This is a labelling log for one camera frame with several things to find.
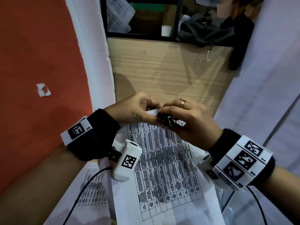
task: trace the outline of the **forearm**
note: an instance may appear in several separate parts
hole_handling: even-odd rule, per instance
[[[43,224],[86,162],[63,144],[0,197],[0,224]]]
[[[257,188],[292,223],[300,223],[300,178],[276,166],[268,180]]]

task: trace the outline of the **wire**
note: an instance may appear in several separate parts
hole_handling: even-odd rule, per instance
[[[90,184],[90,182],[91,182],[98,174],[100,174],[102,171],[105,171],[105,170],[111,170],[112,168],[113,168],[112,166],[109,166],[109,167],[106,167],[106,168],[104,168],[104,169],[98,171],[98,172],[97,172],[97,173],[96,173],[96,174],[95,174],[95,175],[94,175],[94,176],[93,176],[93,177],[85,184],[85,186],[84,186],[84,187],[82,188],[82,190],[80,191],[80,193],[79,193],[77,199],[75,200],[75,203],[73,204],[73,207],[72,207],[71,211],[69,212],[69,214],[68,214],[66,220],[64,221],[63,225],[65,225],[66,222],[68,221],[68,219],[69,219],[71,213],[73,212],[73,210],[74,210],[74,208],[75,208],[75,206],[76,206],[76,204],[77,204],[79,198],[81,197],[81,195],[82,195],[83,191],[86,189],[86,187]]]
[[[258,207],[260,208],[260,212],[262,213],[262,217],[263,217],[263,221],[265,222],[265,225],[268,225],[267,220],[265,219],[265,214],[264,214],[263,209],[262,209],[262,207],[260,205],[260,202],[258,201],[258,199],[255,196],[255,194],[253,193],[253,191],[249,188],[249,186],[246,186],[246,187],[249,189],[250,193],[252,193],[253,197],[255,198],[255,200],[256,200],[256,202],[258,204]]]

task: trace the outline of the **white sensor device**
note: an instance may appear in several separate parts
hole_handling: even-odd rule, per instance
[[[137,143],[128,139],[122,141],[117,137],[114,139],[112,147],[122,154],[113,169],[112,178],[121,182],[127,181],[130,174],[133,173],[143,150]]]

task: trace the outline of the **white paper patch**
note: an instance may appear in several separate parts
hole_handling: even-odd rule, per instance
[[[49,91],[48,87],[45,86],[44,83],[37,84],[37,92],[40,97],[51,95],[51,92]]]

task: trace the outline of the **tattoo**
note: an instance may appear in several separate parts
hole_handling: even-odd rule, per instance
[[[143,118],[141,115],[139,115],[138,113],[135,113],[135,112],[131,112],[132,113],[132,117],[134,119],[136,119],[138,122],[142,122],[143,121]]]

